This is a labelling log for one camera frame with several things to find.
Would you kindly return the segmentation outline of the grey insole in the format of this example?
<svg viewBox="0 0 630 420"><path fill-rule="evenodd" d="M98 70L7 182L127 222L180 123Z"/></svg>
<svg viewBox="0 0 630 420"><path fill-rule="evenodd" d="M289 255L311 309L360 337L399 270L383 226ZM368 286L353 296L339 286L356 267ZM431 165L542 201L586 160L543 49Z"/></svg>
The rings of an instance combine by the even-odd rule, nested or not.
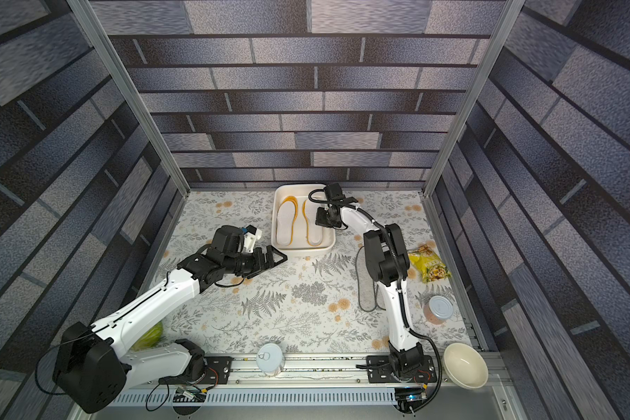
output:
<svg viewBox="0 0 630 420"><path fill-rule="evenodd" d="M359 307L364 313L372 313L377 308L376 286L367 270L364 247L359 248L355 257L355 275L357 279Z"/></svg>

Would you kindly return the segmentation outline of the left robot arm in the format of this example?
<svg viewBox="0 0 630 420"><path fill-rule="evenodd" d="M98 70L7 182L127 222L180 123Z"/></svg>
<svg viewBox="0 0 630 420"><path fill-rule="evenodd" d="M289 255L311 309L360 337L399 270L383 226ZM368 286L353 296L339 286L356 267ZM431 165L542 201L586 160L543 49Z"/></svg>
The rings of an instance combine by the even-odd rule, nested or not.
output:
<svg viewBox="0 0 630 420"><path fill-rule="evenodd" d="M224 225L211 243L178 263L145 295L92 325L66 329L52 380L85 412L96 413L124 390L157 384L196 383L209 373L204 351L189 339L165 348L136 351L134 345L152 327L226 275L254 278L287 261L272 246L258 248L259 229Z"/></svg>

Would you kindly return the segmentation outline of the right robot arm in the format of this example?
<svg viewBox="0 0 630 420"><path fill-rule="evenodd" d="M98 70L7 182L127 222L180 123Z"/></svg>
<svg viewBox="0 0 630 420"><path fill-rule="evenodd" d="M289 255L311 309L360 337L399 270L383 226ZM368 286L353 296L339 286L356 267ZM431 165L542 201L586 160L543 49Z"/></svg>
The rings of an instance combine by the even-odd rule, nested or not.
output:
<svg viewBox="0 0 630 420"><path fill-rule="evenodd" d="M410 379L423 366L421 342L433 341L413 330L407 296L411 264L401 228L379 222L360 207L357 199L345 196L338 184L311 191L308 201L320 206L316 213L318 226L348 227L362 236L366 269L378 285L388 316L388 366L397 379Z"/></svg>

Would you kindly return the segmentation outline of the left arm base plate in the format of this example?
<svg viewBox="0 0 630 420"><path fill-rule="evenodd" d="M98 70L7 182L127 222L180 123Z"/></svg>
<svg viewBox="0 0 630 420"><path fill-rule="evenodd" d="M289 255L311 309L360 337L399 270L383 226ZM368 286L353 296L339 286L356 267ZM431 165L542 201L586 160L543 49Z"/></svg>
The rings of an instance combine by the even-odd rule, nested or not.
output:
<svg viewBox="0 0 630 420"><path fill-rule="evenodd" d="M233 360L228 356L194 357L181 374L159 378L159 385L190 384L200 388L227 384Z"/></svg>

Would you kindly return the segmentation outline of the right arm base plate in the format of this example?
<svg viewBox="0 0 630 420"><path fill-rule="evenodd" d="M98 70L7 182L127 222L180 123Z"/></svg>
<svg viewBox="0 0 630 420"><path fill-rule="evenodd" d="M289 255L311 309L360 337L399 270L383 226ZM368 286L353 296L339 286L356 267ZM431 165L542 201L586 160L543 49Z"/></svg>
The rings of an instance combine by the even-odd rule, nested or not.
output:
<svg viewBox="0 0 630 420"><path fill-rule="evenodd" d="M436 383L438 380L430 355L425 355L418 367L402 374L397 373L388 355L368 355L358 367L367 374L369 383Z"/></svg>

